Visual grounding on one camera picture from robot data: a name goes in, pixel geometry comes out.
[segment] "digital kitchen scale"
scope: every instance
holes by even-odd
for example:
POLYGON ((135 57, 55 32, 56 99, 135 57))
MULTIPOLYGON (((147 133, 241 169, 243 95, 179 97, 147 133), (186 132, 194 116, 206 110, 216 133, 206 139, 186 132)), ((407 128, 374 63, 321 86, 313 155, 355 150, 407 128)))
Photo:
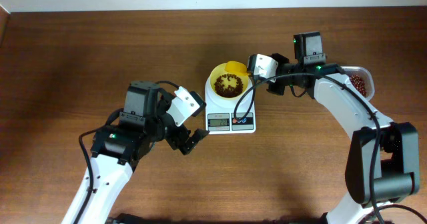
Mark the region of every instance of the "digital kitchen scale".
MULTIPOLYGON (((233 114, 234 107, 243 94, 233 98, 224 98, 219 96, 211 86, 211 77, 213 73, 215 73, 215 70, 212 71, 205 85, 206 130, 209 131, 209 134, 253 133, 256 130, 255 104, 252 105, 250 112, 244 119, 237 121, 233 114)), ((243 93, 252 86, 252 82, 249 80, 249 77, 245 78, 247 78, 248 81, 246 82, 246 88, 243 93)), ((237 118, 245 115, 250 106, 251 99, 252 93, 248 94, 240 103, 236 114, 237 118)))

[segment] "wooden table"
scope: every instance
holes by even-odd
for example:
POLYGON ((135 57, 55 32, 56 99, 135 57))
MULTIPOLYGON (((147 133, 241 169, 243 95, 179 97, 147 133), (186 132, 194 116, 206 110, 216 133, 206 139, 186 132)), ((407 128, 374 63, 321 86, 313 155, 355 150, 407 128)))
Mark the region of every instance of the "wooden table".
MULTIPOLYGON (((0 222, 62 220, 85 171, 77 136, 123 106, 130 81, 204 95, 216 65, 254 53, 293 59, 292 35, 314 30, 328 62, 369 69, 376 108, 417 128, 422 189, 403 204, 427 215, 425 7, 112 11, 12 13, 0 48, 0 222)), ((350 140, 308 96, 264 88, 254 134, 212 135, 188 156, 158 143, 111 216, 261 221, 333 209, 346 192, 350 140)), ((204 127, 204 115, 187 123, 204 127)), ((420 223, 405 211, 383 216, 420 223)))

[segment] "yellow bowl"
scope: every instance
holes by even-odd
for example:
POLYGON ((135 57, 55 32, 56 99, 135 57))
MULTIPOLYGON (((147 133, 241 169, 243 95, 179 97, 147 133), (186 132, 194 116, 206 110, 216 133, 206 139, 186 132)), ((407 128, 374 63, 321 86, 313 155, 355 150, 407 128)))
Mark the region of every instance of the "yellow bowl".
MULTIPOLYGON (((226 65, 227 65, 227 63, 222 63, 221 65, 218 65, 217 67, 215 67, 215 69, 212 70, 211 75, 209 77, 212 90, 215 92, 215 94, 217 94, 215 91, 215 82, 216 82, 216 79, 218 77, 220 77, 224 74, 234 74, 234 75, 237 75, 242 80, 243 92, 244 92, 246 90, 246 88, 248 87, 249 77, 247 75, 238 75, 238 74, 230 73, 230 72, 226 71, 226 65)), ((235 84, 234 84, 235 81, 230 82, 230 83, 232 86, 235 86, 235 84)))

